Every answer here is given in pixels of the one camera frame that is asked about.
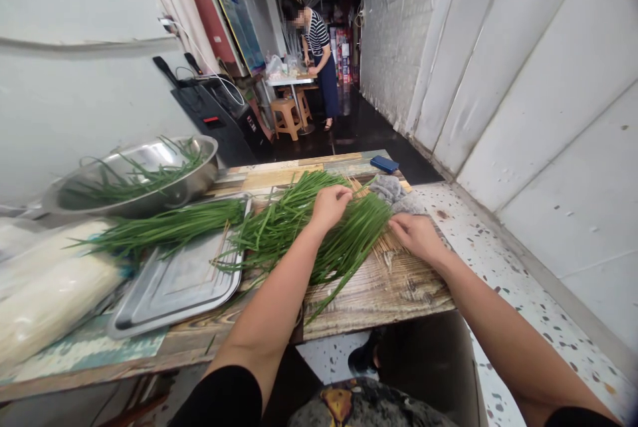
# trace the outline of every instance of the wooden board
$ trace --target wooden board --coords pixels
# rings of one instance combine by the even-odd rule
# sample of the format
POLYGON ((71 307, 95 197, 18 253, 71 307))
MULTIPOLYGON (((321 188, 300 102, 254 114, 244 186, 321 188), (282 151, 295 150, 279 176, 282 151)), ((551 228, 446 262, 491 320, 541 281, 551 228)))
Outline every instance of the wooden board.
MULTIPOLYGON (((220 171, 218 183, 207 195, 249 191, 266 196, 276 187, 290 184, 293 176, 298 180, 305 170, 323 169, 365 183, 381 173, 370 165, 370 159, 376 155, 389 158, 385 150, 380 150, 225 169, 220 171)), ((411 190, 400 172, 395 176, 411 190)), ((250 276, 245 274, 235 296, 245 292, 250 283, 250 276)), ((306 320, 334 286, 323 286, 306 295, 306 320)), ((0 402, 208 362, 251 296, 252 293, 231 305, 173 326, 155 357, 0 386, 0 402)), ((335 300, 304 327, 303 339, 361 331, 454 308, 447 286, 424 262, 400 254, 393 259, 390 269, 371 254, 335 300)))

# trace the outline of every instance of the poster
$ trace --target poster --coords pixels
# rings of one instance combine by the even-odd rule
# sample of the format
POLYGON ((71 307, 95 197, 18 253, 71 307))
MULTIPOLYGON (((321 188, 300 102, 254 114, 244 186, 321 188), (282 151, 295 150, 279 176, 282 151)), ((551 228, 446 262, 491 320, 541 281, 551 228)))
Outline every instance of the poster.
POLYGON ((218 0, 228 18, 231 32, 251 75, 264 70, 266 62, 261 54, 255 28, 248 14, 245 0, 218 0))

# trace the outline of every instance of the dark floor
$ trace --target dark floor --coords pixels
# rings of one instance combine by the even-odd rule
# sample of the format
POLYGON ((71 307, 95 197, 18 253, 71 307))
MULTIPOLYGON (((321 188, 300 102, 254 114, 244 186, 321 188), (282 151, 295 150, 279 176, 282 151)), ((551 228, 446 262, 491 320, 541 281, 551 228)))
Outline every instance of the dark floor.
POLYGON ((300 136, 299 141, 292 141, 285 133, 280 134, 273 145, 275 161, 384 149, 399 163, 399 170, 410 185, 443 180, 432 165, 402 135, 394 131, 354 87, 349 92, 340 91, 343 116, 336 120, 328 133, 324 133, 322 121, 325 115, 319 110, 321 100, 317 92, 307 91, 316 129, 309 135, 300 136))

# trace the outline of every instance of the chair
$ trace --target chair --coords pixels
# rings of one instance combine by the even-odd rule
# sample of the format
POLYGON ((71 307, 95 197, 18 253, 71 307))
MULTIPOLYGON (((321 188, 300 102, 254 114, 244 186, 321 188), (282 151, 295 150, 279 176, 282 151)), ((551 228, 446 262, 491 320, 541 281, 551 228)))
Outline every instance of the chair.
POLYGON ((299 140, 297 131, 302 127, 302 122, 300 118, 298 123, 294 122, 294 117, 292 116, 294 109, 294 100, 278 98, 270 102, 270 110, 274 120, 274 133, 277 139, 279 139, 279 133, 288 133, 293 141, 299 140), (277 119, 277 112, 281 114, 281 120, 277 119))

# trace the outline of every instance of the stainless steel bowl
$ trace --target stainless steel bowl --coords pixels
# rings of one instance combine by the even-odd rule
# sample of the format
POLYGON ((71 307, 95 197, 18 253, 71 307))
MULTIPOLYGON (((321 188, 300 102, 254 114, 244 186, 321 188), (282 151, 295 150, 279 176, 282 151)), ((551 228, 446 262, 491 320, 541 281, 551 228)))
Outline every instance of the stainless steel bowl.
MULTIPOLYGON (((131 176, 131 165, 120 156, 120 153, 144 167, 148 171, 156 171, 160 165, 166 167, 180 167, 186 161, 179 150, 171 150, 162 141, 156 139, 133 148, 121 150, 113 155, 102 158, 101 162, 93 161, 77 169, 70 175, 53 183, 42 200, 42 208, 48 213, 56 214, 91 214, 96 216, 122 216, 125 218, 143 218, 153 216, 171 209, 180 208, 201 197, 215 181, 217 176, 217 140, 204 135, 193 137, 175 137, 173 141, 182 143, 191 140, 194 150, 201 150, 204 162, 192 172, 150 193, 120 203, 105 205, 103 202, 90 197, 77 195, 77 191, 85 191, 82 184, 102 182, 107 164, 118 175, 131 176)), ((116 176, 106 170, 109 182, 117 180, 116 176)))

